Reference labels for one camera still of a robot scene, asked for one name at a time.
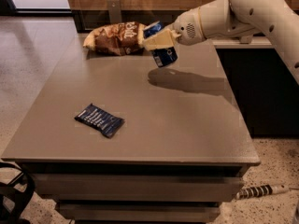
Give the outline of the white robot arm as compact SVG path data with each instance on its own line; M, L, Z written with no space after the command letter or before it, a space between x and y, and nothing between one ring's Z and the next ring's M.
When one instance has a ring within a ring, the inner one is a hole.
M285 0L215 0L190 9L154 35L147 50L194 45L215 37L264 34L299 83L299 15Z

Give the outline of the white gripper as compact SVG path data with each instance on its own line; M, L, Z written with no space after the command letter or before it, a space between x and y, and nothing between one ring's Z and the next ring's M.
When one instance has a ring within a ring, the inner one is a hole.
M206 40L200 23L198 7L179 15L172 24L172 29L165 28L157 34L145 38L143 47L151 51L174 47L176 41L181 45L190 46Z

